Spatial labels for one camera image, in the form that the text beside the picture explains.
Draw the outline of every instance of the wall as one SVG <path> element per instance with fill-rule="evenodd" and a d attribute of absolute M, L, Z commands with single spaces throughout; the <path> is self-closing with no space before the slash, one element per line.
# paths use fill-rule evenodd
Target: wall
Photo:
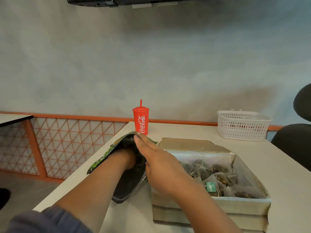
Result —
<path fill-rule="evenodd" d="M 310 0 L 198 0 L 133 10 L 0 0 L 0 110 L 216 121 L 243 109 L 304 121 Z"/>

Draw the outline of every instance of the white plastic basket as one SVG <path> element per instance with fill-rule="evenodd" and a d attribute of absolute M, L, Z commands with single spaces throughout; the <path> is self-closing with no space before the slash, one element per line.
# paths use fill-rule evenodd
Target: white plastic basket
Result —
<path fill-rule="evenodd" d="M 272 121 L 268 116 L 257 112 L 220 110 L 218 113 L 218 132 L 224 138 L 261 141 Z"/>

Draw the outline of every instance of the person's left hand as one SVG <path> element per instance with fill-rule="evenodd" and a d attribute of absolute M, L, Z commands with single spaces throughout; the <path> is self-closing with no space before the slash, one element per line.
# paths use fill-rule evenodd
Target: person's left hand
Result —
<path fill-rule="evenodd" d="M 131 149 L 118 149 L 108 156 L 108 158 L 113 157 L 119 159 L 119 161 L 124 161 L 125 170 L 131 169 L 136 165 L 136 157 Z"/>

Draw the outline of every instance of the open box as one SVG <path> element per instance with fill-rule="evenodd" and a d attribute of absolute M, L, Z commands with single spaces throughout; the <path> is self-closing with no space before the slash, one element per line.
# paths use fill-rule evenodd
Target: open box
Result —
<path fill-rule="evenodd" d="M 250 174 L 253 180 L 252 185 L 256 185 L 264 194 L 261 199 L 212 198 L 239 228 L 266 232 L 268 226 L 267 215 L 271 205 L 269 193 L 237 154 L 207 140 L 163 138 L 159 146 L 173 154 L 181 162 L 193 163 L 200 159 L 206 163 L 217 163 L 217 160 L 225 159 L 235 165 L 237 170 L 243 170 L 243 172 Z M 152 213 L 154 222 L 189 224 L 178 204 L 154 189 L 152 189 Z"/>

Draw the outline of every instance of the blue sleeve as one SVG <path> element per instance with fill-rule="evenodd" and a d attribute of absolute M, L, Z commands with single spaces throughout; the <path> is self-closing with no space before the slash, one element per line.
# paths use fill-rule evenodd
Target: blue sleeve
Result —
<path fill-rule="evenodd" d="M 6 233 L 91 233 L 80 220 L 58 206 L 15 216 Z"/>

